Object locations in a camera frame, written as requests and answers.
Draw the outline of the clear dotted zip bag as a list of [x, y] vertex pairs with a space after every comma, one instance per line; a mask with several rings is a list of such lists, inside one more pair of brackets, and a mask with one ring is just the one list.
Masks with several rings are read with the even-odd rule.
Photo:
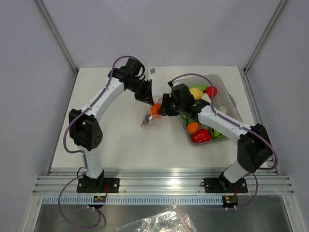
[[148, 110], [143, 117], [141, 127], [148, 126], [153, 123], [154, 120], [160, 119], [162, 115], [159, 113], [162, 104], [162, 97], [153, 96], [154, 104], [148, 106]]

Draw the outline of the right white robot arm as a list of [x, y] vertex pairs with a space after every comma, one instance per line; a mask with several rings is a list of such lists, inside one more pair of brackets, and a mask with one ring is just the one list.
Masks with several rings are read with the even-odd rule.
[[174, 85], [169, 94], [163, 94], [159, 110], [163, 116], [184, 114], [199, 123], [209, 126], [237, 145], [237, 159], [219, 175], [219, 186], [231, 191], [241, 178], [254, 173], [270, 158], [274, 151], [265, 127], [261, 124], [250, 126], [220, 113], [211, 102], [196, 100], [185, 84]]

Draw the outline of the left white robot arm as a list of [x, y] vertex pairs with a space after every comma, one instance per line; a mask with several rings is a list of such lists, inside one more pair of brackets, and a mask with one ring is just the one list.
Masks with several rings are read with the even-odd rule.
[[69, 112], [69, 125], [65, 136], [69, 136], [82, 153], [84, 160], [84, 178], [93, 192], [104, 188], [104, 171], [99, 163], [98, 146], [102, 142], [103, 132], [99, 122], [113, 101], [125, 90], [134, 93], [136, 100], [153, 105], [152, 81], [146, 80], [145, 66], [135, 57], [126, 56], [124, 66], [112, 65], [103, 87], [80, 110]]

